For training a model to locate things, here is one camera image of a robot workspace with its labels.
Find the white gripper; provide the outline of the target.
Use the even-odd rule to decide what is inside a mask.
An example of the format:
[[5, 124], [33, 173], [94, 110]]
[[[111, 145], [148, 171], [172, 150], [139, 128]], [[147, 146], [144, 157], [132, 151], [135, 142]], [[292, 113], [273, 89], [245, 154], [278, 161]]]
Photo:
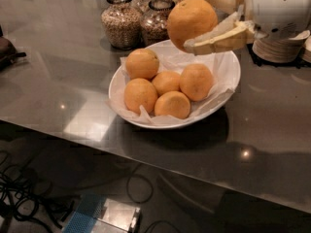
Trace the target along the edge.
[[[205, 0], [232, 14], [212, 31], [184, 42], [186, 52], [204, 55], [244, 48], [257, 38], [279, 40], [295, 37], [310, 23], [311, 0]], [[245, 5], [245, 19], [236, 12]]]

